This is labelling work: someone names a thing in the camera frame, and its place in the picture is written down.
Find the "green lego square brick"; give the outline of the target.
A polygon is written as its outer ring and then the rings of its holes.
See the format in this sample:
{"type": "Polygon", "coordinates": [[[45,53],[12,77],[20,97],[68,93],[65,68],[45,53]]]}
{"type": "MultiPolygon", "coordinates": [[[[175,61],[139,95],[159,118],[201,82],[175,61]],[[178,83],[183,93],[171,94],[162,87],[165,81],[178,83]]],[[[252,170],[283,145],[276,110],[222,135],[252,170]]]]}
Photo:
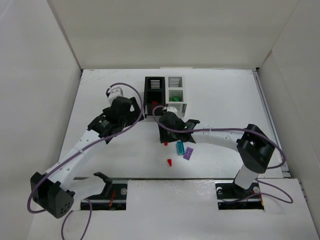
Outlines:
{"type": "Polygon", "coordinates": [[[172,97],[172,98],[169,98],[169,101],[170,102],[180,102],[181,99],[179,97],[172,97]]]}

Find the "teal lego plate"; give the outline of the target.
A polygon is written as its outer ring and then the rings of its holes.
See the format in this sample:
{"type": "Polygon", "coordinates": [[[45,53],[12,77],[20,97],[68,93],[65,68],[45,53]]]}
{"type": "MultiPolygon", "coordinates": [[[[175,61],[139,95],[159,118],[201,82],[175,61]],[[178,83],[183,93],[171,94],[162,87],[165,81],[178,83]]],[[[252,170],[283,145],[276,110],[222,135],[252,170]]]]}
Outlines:
{"type": "Polygon", "coordinates": [[[177,150],[177,154],[179,156],[185,154],[185,147],[184,147],[184,143],[182,141],[177,141],[176,142],[176,150],[177,150]]]}

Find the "purple lego brick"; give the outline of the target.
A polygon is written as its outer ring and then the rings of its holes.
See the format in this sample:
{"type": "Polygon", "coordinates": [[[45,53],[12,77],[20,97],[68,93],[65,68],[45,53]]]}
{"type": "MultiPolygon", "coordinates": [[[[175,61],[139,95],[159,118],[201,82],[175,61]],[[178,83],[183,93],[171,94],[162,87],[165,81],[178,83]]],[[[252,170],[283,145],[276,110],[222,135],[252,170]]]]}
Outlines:
{"type": "Polygon", "coordinates": [[[190,158],[191,158],[191,156],[192,156],[192,154],[193,154],[193,151],[194,151],[193,148],[187,147],[187,148],[185,149],[183,158],[184,158],[185,160],[188,160],[188,161],[189,161],[190,158]]]}

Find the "red lego slope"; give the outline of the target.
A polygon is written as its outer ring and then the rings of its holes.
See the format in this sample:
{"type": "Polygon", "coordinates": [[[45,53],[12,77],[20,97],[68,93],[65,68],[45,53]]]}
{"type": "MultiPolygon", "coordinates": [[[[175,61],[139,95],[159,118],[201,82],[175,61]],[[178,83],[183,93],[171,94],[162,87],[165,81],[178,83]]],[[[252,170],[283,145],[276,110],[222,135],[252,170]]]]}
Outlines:
{"type": "Polygon", "coordinates": [[[167,159],[167,163],[171,167],[172,166],[172,159],[167,159]]]}

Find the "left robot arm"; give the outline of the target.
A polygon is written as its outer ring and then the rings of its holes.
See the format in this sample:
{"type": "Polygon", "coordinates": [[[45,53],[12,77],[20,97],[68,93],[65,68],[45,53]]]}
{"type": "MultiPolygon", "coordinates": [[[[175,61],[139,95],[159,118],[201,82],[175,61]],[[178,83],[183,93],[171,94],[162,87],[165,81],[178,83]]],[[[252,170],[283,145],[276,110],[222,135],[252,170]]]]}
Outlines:
{"type": "Polygon", "coordinates": [[[101,172],[85,180],[75,180],[100,147],[105,147],[113,138],[143,120],[135,97],[111,97],[109,103],[110,106],[88,124],[82,137],[65,157],[44,173],[32,175],[28,210],[31,209],[30,202],[35,202],[44,212],[60,219],[71,210],[74,202],[94,195],[109,194],[112,180],[101,172]]]}

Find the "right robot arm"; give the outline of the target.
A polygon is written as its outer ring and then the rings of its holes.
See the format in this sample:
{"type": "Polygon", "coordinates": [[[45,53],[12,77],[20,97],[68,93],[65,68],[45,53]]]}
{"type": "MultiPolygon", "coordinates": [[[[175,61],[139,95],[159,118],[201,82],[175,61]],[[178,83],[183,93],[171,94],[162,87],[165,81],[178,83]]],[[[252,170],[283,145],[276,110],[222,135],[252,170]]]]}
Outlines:
{"type": "Polygon", "coordinates": [[[267,136],[254,124],[241,130],[214,131],[199,120],[184,122],[173,112],[164,113],[158,120],[160,142],[211,144],[228,148],[239,153],[242,167],[234,178],[234,184],[247,190],[254,180],[264,174],[274,153],[275,147],[267,136]]]}

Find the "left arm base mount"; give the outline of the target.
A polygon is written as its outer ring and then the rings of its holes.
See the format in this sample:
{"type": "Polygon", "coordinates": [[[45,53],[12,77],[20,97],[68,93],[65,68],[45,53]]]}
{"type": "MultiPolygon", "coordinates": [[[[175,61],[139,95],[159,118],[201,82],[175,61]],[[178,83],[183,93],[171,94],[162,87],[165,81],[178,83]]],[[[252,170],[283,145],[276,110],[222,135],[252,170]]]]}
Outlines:
{"type": "Polygon", "coordinates": [[[84,199],[80,210],[87,211],[92,205],[94,211],[124,211],[127,207],[128,180],[111,178],[96,172],[93,176],[80,179],[84,199]]]}

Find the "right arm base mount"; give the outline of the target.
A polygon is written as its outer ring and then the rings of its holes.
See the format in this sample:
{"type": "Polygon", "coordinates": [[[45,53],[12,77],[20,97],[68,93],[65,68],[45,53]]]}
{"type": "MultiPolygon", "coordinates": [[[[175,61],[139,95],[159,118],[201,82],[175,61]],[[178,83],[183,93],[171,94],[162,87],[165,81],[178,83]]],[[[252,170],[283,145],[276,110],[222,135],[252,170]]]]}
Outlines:
{"type": "Polygon", "coordinates": [[[243,189],[233,182],[219,182],[215,184],[217,206],[219,210],[264,210],[260,195],[260,186],[257,182],[249,189],[243,189]]]}

